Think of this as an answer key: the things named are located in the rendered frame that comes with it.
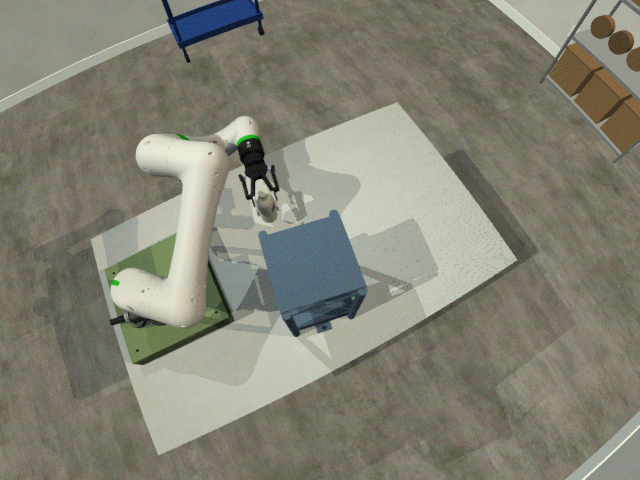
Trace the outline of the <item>white plastic bottle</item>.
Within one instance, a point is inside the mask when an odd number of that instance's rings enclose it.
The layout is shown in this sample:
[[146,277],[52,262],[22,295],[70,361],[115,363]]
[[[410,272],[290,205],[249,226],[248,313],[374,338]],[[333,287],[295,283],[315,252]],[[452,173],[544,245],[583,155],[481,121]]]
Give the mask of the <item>white plastic bottle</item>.
[[[268,198],[269,197],[269,198]],[[262,220],[266,223],[272,223],[277,219],[277,211],[273,197],[265,189],[258,191],[257,206],[260,211]]]

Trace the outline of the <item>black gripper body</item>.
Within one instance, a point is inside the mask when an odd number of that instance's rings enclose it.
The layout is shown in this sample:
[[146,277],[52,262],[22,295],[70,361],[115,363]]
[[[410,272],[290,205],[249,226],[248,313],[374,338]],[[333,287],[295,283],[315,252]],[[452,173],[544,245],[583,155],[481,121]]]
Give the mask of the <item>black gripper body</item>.
[[260,166],[263,170],[263,172],[267,173],[267,165],[264,162],[264,158],[263,155],[260,153],[250,153],[247,156],[245,156],[245,158],[243,159],[243,163],[244,163],[244,167],[245,167],[245,174],[247,175],[247,177],[251,177],[251,169],[254,169],[254,179],[255,181],[258,179],[263,179],[262,175],[260,174],[259,170],[258,170],[258,166]]

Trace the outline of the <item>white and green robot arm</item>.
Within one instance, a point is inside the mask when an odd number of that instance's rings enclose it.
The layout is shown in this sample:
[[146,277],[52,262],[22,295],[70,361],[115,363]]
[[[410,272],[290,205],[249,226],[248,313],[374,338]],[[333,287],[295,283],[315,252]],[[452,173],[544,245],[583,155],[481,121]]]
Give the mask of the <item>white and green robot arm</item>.
[[265,156],[252,117],[238,117],[206,138],[152,134],[138,144],[136,161],[142,171],[181,180],[180,215],[168,278],[130,267],[113,279],[112,300],[126,312],[111,319],[112,326],[126,321],[142,328],[148,321],[190,328],[203,319],[214,221],[230,169],[228,156],[237,150],[242,163],[250,153]]

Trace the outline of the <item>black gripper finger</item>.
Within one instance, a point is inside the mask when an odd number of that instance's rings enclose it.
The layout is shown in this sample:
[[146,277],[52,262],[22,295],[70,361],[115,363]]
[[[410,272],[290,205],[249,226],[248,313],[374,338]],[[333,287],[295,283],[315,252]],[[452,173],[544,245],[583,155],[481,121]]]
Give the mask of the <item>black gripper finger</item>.
[[256,203],[256,198],[255,198],[255,184],[256,184],[256,181],[254,179],[254,169],[251,169],[251,195],[249,195],[249,193],[248,193],[247,185],[246,185],[246,182],[245,182],[246,176],[247,175],[245,173],[242,174],[242,175],[240,174],[239,175],[239,179],[242,182],[246,199],[247,200],[249,200],[249,199],[252,200],[253,206],[256,208],[256,212],[257,212],[257,215],[259,217],[260,213],[259,213],[258,206],[257,206],[257,203]]
[[280,189],[279,189],[277,178],[276,178],[276,175],[275,175],[275,172],[274,172],[275,171],[275,167],[274,167],[274,165],[272,165],[271,167],[269,167],[269,166],[267,166],[267,167],[268,167],[267,170],[269,170],[269,172],[272,174],[272,178],[273,178],[273,181],[274,181],[274,184],[275,184],[274,188],[273,188],[272,184],[270,183],[270,181],[268,180],[268,178],[266,177],[266,175],[263,172],[262,168],[258,167],[258,170],[259,170],[260,174],[262,175],[263,181],[266,183],[267,187],[269,188],[269,190],[271,191],[272,195],[274,196],[273,199],[274,199],[274,203],[275,203],[275,206],[276,206],[276,210],[279,211],[278,204],[277,204],[276,192],[280,191]]

